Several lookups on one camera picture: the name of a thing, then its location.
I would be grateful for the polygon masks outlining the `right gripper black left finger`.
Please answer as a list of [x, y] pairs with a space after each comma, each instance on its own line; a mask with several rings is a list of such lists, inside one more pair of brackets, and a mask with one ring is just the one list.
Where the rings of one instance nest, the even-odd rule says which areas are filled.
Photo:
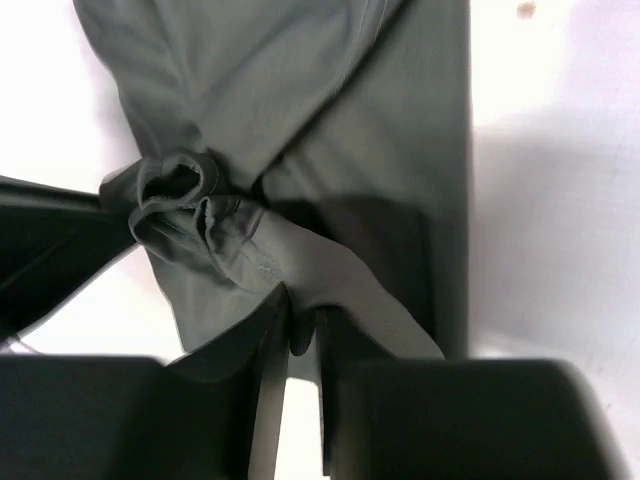
[[289, 296], [277, 288], [247, 318], [171, 363], [186, 479], [271, 479], [288, 366]]

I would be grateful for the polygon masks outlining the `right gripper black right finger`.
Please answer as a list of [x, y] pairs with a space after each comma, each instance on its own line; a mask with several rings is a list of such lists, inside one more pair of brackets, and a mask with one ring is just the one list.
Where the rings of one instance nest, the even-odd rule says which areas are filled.
[[398, 363], [336, 307], [318, 312], [323, 469], [329, 475], [395, 475]]

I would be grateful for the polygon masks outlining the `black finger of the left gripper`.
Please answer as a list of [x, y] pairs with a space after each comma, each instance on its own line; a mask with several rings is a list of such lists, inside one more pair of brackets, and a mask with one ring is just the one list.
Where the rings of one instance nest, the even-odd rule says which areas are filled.
[[1, 341], [58, 310], [135, 244], [97, 195], [1, 178]]

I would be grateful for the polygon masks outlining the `dark grey t shirt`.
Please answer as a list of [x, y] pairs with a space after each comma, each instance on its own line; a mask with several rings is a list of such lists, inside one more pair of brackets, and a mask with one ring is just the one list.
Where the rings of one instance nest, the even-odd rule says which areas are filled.
[[350, 248], [468, 353], [465, 1], [78, 1], [144, 154], [223, 155], [233, 185]]

